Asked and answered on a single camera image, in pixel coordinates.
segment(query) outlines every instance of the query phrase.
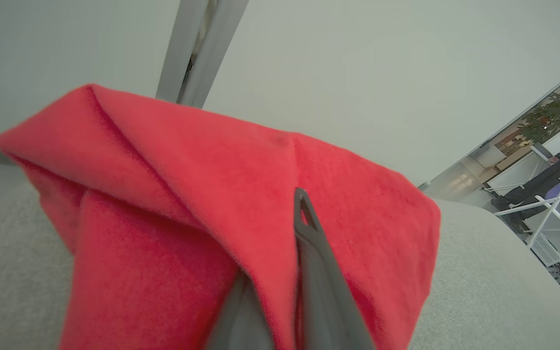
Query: black pants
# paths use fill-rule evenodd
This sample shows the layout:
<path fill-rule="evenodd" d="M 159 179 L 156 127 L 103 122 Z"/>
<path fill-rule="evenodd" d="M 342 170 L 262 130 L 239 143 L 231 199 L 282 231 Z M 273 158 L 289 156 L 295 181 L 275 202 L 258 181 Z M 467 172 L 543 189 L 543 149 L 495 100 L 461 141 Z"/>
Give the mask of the black pants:
<path fill-rule="evenodd" d="M 546 170 L 538 173 L 536 177 L 530 179 L 524 188 L 517 187 L 505 194 L 505 199 L 512 204 L 518 204 L 522 202 L 522 206 L 526 204 L 531 204 L 538 202 L 535 198 L 536 195 L 546 198 L 546 193 L 550 191 L 554 186 L 558 185 L 560 182 L 560 160 L 553 165 L 549 166 Z M 539 206 L 537 208 L 526 209 L 520 212 L 522 219 L 527 219 L 533 215 L 536 215 L 542 211 L 546 210 L 545 206 Z"/>

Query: white chair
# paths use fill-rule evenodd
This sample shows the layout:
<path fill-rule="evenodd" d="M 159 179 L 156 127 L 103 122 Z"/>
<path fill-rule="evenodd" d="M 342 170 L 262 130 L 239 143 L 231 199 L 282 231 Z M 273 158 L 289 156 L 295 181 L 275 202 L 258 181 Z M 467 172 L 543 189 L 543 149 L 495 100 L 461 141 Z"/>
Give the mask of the white chair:
<path fill-rule="evenodd" d="M 532 248 L 533 244 L 535 243 L 535 240 L 537 239 L 538 234 L 540 233 L 540 231 L 542 230 L 542 228 L 546 224 L 546 221 L 548 220 L 548 218 L 552 213 L 554 213 L 554 215 L 558 217 L 558 219 L 560 220 L 560 213 L 556 210 L 557 206 L 560 203 L 560 191 L 557 193 L 556 196 L 549 199 L 544 199 L 540 195 L 536 195 L 535 198 L 538 200 L 538 202 L 532 204 L 526 204 L 525 206 L 517 206 L 515 208 L 494 213 L 494 215 L 496 216 L 502 216 L 502 215 L 507 215 L 508 213 L 520 212 L 526 209 L 537 208 L 538 206 L 546 206 L 546 208 L 548 208 L 548 210 L 546 211 L 546 215 L 542 219 L 542 222 L 537 227 L 535 232 L 533 232 L 533 235 L 531 235 L 529 241 L 527 241 L 527 246 L 529 249 Z"/>

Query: person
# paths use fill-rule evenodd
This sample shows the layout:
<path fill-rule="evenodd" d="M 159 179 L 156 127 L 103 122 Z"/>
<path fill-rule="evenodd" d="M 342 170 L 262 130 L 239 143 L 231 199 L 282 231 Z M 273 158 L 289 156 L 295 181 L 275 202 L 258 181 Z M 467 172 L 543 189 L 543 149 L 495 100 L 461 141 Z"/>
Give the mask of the person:
<path fill-rule="evenodd" d="M 526 204 L 535 203 L 538 200 L 536 195 L 546 197 L 548 191 L 554 186 L 558 185 L 560 180 L 560 153 L 550 158 L 548 162 L 551 164 L 546 170 L 539 173 L 533 179 L 530 179 L 524 186 L 517 187 L 509 191 L 504 196 L 492 199 L 491 203 L 498 210 L 509 209 L 509 204 Z M 520 212 L 515 212 L 507 215 L 511 221 L 516 224 L 521 224 L 522 221 L 529 217 L 536 215 L 546 209 L 546 206 L 539 206 L 537 208 L 526 209 Z"/>

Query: red cloth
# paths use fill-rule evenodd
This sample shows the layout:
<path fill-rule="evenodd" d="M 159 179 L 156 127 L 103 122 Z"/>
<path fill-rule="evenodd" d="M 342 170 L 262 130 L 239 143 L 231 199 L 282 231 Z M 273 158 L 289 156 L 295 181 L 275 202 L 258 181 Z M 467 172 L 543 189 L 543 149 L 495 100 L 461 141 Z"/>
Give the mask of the red cloth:
<path fill-rule="evenodd" d="M 440 218 L 399 173 L 299 133 L 94 85 L 0 135 L 0 149 L 75 257 L 61 349 L 200 349 L 238 266 L 277 348 L 294 348 L 296 187 L 377 347 L 409 344 Z"/>

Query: potted plant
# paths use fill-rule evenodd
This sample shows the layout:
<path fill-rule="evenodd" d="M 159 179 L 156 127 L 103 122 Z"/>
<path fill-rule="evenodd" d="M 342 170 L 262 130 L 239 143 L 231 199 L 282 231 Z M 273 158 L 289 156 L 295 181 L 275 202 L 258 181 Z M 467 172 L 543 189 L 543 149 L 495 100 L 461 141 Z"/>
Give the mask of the potted plant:
<path fill-rule="evenodd" d="M 518 124 L 520 135 L 536 143 L 548 140 L 560 131 L 560 93 L 548 95 L 547 102 L 537 104 L 522 116 L 524 124 Z"/>

